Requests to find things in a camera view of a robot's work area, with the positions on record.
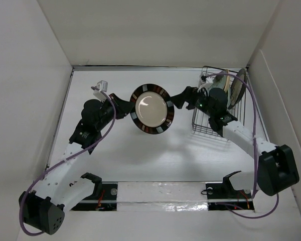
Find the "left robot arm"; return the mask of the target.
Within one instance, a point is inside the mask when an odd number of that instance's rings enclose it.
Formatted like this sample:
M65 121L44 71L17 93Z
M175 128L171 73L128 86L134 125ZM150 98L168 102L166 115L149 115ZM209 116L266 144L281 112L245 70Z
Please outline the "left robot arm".
M81 120L69 139L60 161L45 170L19 197L19 222L29 236L53 235L64 221L65 213L85 197L101 195L102 179L88 172L87 161L95 147L117 119L126 117L134 102L122 100L114 93L101 92L104 100L84 103Z

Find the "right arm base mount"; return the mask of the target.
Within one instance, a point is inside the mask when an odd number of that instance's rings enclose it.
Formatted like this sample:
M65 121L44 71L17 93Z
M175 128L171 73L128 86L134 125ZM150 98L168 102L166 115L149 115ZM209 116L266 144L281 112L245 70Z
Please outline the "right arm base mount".
M206 183L201 194L207 197L209 211L254 210L250 192L232 190L223 183Z

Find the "grey rim cream plate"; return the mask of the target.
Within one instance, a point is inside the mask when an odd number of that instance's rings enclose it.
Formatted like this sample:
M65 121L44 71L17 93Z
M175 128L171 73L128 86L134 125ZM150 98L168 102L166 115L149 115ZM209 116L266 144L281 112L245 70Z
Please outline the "grey rim cream plate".
M236 76L247 83L247 76L244 68L240 69ZM228 109L232 109L236 104L240 102L245 93L245 90L245 85L243 85L243 83L237 78L234 78L230 87L230 101L228 104Z

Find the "teal round flower plate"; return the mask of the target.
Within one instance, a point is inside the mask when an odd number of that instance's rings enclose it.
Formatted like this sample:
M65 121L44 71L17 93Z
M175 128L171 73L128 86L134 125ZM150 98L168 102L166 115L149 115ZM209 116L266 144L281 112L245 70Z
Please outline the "teal round flower plate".
M225 80L223 79L224 75L225 75L224 71L221 71L218 75L216 75L215 78L213 79L211 88L223 89L225 86Z

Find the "striped rim round plate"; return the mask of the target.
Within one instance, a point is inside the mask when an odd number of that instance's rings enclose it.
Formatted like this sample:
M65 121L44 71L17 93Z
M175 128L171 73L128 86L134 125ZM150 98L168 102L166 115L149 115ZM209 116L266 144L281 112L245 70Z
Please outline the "striped rim round plate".
M175 114L174 104L161 86L143 84L132 93L130 101L134 103L131 119L144 133L158 135L171 126Z

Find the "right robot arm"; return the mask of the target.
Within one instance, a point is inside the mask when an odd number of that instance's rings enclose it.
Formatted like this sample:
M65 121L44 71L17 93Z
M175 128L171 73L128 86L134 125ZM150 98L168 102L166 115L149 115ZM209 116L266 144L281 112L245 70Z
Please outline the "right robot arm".
M227 110L228 95L220 88L201 91L196 87L185 90L171 98L172 103L181 109L198 109L209 117L211 129L224 137L254 159L253 191L261 190L268 196L299 183L299 173L292 149L288 145L277 146L256 137Z

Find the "tan round bird plate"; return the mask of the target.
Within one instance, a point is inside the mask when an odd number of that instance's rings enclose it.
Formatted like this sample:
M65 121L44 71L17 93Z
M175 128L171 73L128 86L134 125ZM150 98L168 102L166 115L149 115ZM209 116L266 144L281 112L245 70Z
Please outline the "tan round bird plate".
M229 89L229 86L230 86L230 76L228 75L229 70L225 70L224 73L225 73L225 75L223 76L223 79L225 80L225 86L224 86L223 89L227 93L228 89Z

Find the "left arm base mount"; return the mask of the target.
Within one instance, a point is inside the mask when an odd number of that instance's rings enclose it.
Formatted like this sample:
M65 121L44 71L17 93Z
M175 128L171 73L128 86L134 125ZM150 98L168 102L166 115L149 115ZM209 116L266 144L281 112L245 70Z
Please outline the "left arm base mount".
M72 211L116 211L117 182L103 182L98 196L88 196L74 206Z

